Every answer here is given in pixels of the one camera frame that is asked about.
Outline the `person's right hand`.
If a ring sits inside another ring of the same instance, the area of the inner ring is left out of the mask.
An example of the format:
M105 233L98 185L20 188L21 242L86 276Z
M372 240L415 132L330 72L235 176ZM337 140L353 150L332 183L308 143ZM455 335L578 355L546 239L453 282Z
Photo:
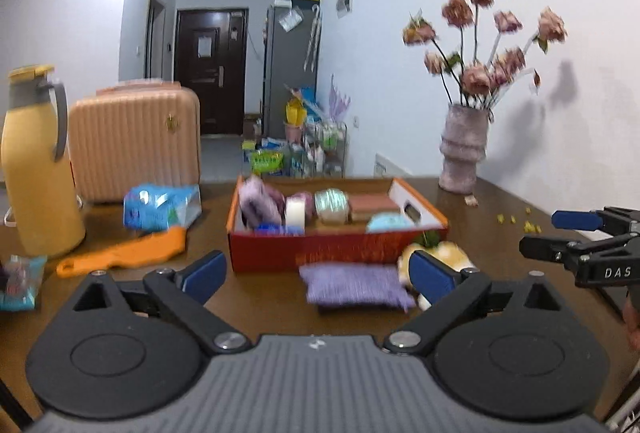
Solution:
M640 349L640 286L628 288L626 303L623 309L623 320L626 326L629 345Z

